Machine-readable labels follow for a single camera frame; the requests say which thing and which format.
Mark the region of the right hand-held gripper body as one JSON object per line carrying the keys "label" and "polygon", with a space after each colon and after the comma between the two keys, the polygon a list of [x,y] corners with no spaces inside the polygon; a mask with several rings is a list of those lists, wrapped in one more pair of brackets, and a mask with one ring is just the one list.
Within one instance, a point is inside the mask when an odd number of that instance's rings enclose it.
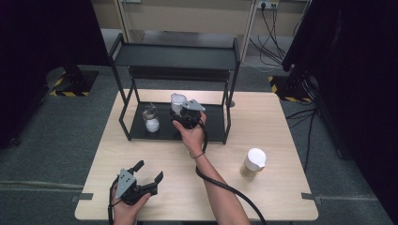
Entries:
{"label": "right hand-held gripper body", "polygon": [[171,118],[176,120],[186,129],[193,129],[201,120],[201,112],[206,108],[195,99],[186,100],[179,105],[172,104],[170,109]]}

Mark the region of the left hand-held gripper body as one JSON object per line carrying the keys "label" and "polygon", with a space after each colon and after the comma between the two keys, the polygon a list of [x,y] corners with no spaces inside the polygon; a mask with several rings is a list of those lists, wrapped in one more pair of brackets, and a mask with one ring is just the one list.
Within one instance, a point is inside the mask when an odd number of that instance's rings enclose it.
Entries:
{"label": "left hand-held gripper body", "polygon": [[117,178],[117,188],[115,196],[128,205],[134,205],[147,193],[158,194],[159,177],[156,177],[150,184],[139,185],[134,176],[135,170],[122,169]]}

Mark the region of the white-lidded jar of white powder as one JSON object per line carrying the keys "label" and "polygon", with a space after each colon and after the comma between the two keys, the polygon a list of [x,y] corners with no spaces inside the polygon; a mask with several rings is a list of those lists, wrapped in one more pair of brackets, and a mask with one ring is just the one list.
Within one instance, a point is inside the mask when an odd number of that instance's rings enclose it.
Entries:
{"label": "white-lidded jar of white powder", "polygon": [[174,113],[180,114],[183,103],[187,100],[184,95],[173,93],[171,95],[171,109]]}

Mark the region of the glass shaker with silver lid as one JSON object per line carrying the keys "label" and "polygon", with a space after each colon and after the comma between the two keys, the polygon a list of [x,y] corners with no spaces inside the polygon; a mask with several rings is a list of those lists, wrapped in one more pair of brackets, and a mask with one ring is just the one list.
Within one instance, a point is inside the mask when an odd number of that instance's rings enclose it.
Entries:
{"label": "glass shaker with silver lid", "polygon": [[146,105],[142,115],[145,120],[145,127],[149,132],[154,133],[160,129],[158,111],[154,104],[150,103],[149,105]]}

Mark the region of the black metal two-tier rack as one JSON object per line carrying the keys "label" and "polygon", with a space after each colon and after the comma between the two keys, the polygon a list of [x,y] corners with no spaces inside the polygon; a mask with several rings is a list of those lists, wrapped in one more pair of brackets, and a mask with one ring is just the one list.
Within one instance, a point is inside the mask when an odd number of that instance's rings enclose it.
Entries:
{"label": "black metal two-tier rack", "polygon": [[[124,102],[119,123],[128,140],[179,140],[173,130],[171,104],[155,100],[142,101],[136,85],[138,80],[188,81],[192,83],[223,83],[220,103],[206,103],[209,121],[205,131],[211,142],[226,143],[231,128],[232,97],[235,91],[240,58],[236,44],[224,47],[195,47],[160,44],[127,43],[118,35],[107,55]],[[145,127],[142,112],[154,104],[160,129],[154,133]]]}

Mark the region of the white-lidded jar of tan powder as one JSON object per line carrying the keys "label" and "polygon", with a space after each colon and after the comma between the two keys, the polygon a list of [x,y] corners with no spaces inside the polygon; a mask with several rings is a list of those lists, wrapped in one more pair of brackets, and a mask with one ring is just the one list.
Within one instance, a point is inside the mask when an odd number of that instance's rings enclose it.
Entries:
{"label": "white-lidded jar of tan powder", "polygon": [[250,149],[241,166],[241,175],[246,179],[254,179],[254,177],[266,167],[266,161],[267,155],[262,149]]}

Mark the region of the person's right hand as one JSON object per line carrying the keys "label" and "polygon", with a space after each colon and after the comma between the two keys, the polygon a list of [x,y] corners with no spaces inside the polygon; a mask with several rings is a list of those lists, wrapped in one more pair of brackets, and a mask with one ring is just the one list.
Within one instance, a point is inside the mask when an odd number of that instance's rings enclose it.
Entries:
{"label": "person's right hand", "polygon": [[179,122],[173,121],[173,125],[181,134],[182,142],[194,156],[203,152],[202,145],[205,139],[205,132],[202,129],[202,125],[206,123],[206,120],[207,116],[201,112],[201,123],[192,129],[185,129]]}

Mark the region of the person's left hand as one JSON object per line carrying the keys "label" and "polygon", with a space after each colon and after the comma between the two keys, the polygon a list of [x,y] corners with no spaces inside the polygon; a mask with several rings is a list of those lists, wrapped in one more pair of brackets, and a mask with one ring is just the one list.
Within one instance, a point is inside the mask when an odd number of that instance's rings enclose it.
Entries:
{"label": "person's left hand", "polygon": [[128,205],[121,202],[116,196],[117,185],[113,187],[111,206],[113,210],[114,225],[135,225],[138,213],[150,199],[151,194],[144,195],[136,204]]}

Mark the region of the grey tape strip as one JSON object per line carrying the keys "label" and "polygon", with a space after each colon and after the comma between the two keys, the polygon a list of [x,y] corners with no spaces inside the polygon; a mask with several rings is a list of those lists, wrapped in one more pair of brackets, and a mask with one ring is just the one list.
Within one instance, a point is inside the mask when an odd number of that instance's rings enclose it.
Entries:
{"label": "grey tape strip", "polygon": [[322,204],[322,199],[320,197],[317,197],[315,195],[313,195],[312,193],[304,193],[301,192],[301,198],[303,200],[311,200],[314,201],[315,204]]}
{"label": "grey tape strip", "polygon": [[93,193],[80,193],[79,195],[73,195],[70,199],[72,203],[77,203],[80,200],[92,200]]}

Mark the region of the black stand base striped tape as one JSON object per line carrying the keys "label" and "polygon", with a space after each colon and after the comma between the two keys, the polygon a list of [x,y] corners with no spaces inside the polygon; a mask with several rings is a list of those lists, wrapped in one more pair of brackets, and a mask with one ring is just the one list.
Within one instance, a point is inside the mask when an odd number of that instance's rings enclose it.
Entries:
{"label": "black stand base striped tape", "polygon": [[280,100],[296,102],[312,102],[312,99],[300,85],[289,86],[287,76],[272,75],[268,77],[271,92],[276,94]]}
{"label": "black stand base striped tape", "polygon": [[64,67],[56,80],[51,96],[87,97],[99,73],[96,70],[80,69],[77,65]]}

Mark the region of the black curtain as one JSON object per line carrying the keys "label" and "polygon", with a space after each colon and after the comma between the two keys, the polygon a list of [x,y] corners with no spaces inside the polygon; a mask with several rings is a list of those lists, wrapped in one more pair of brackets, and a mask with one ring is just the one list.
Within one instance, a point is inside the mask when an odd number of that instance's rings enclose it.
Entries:
{"label": "black curtain", "polygon": [[312,0],[283,60],[398,225],[398,0]]}
{"label": "black curtain", "polygon": [[50,71],[107,64],[91,0],[0,0],[0,149],[22,131]]}

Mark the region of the white wall socket strip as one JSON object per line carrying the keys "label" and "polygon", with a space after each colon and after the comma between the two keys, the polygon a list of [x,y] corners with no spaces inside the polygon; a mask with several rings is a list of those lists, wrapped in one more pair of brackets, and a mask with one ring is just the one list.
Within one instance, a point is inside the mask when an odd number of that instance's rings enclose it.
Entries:
{"label": "white wall socket strip", "polygon": [[257,7],[259,9],[275,10],[278,8],[280,0],[258,0]]}

